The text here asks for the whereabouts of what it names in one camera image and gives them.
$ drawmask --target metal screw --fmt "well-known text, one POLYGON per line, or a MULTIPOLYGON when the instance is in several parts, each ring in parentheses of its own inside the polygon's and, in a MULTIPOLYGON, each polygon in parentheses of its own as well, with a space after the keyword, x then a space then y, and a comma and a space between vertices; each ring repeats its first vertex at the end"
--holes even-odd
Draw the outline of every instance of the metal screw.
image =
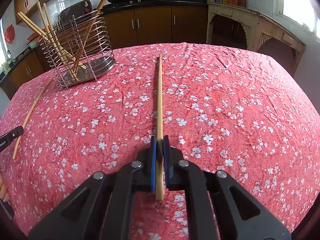
POLYGON ((102 179, 102 178, 103 178, 103 173, 102 173, 101 171, 97 171, 97 172, 93 175, 93 177, 94 177, 95 179, 102 179))
POLYGON ((134 167, 134 168, 140 168, 142 166, 142 163, 139 162, 139 161, 133 161, 131 163, 131 166, 134 167))
POLYGON ((227 173, 225 171, 217 171, 217 176, 224 179, 227 176, 227 173))
POLYGON ((186 160, 181 160, 181 161, 179 161, 179 165, 181 167, 188 167, 189 166, 189 162, 186 161, 186 160))

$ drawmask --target dish rack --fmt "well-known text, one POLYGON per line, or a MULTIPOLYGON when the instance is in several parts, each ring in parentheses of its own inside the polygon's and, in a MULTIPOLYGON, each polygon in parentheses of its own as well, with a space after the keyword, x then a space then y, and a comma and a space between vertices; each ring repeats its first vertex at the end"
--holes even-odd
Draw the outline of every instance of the dish rack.
POLYGON ((115 64, 104 18, 102 13, 95 16, 95 12, 78 18, 73 15, 70 21, 42 35, 45 57, 60 85, 66 88, 97 80, 115 64))

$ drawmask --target faucet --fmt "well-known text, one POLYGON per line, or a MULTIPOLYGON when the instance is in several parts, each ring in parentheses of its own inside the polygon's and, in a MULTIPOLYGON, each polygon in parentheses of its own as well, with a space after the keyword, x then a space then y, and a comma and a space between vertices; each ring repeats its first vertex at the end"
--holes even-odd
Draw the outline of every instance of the faucet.
POLYGON ((12 62, 15 63, 15 62, 16 62, 16 59, 12 57, 12 54, 11 54, 10 50, 8 50, 7 53, 8 53, 8 55, 10 56, 12 62))

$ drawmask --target black clamp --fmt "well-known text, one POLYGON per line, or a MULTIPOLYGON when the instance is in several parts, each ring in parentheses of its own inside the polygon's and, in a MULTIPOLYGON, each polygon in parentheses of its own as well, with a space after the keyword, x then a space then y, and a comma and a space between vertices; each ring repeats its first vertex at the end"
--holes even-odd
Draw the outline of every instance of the black clamp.
POLYGON ((189 239, 290 240, 289 230, 225 171, 210 173, 183 158, 163 139, 165 183, 186 195, 189 239))
MULTIPOLYGON (((155 189, 157 151, 152 137, 150 148, 120 171, 94 173, 33 227, 28 239, 130 239, 134 192, 155 189)), ((185 191, 189 239, 218 239, 212 206, 222 240, 291 239, 287 228, 225 171, 202 171, 170 147, 168 136, 163 157, 167 188, 185 191)))
POLYGON ((12 141, 23 134, 23 127, 18 126, 0 137, 0 152, 6 149, 12 141))
POLYGON ((28 235, 32 240, 130 239, 134 192, 155 189, 156 138, 118 172, 94 173, 28 235))

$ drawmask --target red bag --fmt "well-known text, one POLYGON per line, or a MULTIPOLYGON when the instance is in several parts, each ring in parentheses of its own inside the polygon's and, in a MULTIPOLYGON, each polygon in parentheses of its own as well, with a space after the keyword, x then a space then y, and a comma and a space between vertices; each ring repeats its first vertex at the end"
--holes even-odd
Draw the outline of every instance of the red bag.
POLYGON ((14 41, 14 38, 16 36, 16 33, 14 32, 14 27, 13 25, 10 25, 6 30, 4 34, 4 39, 6 42, 12 44, 14 41))

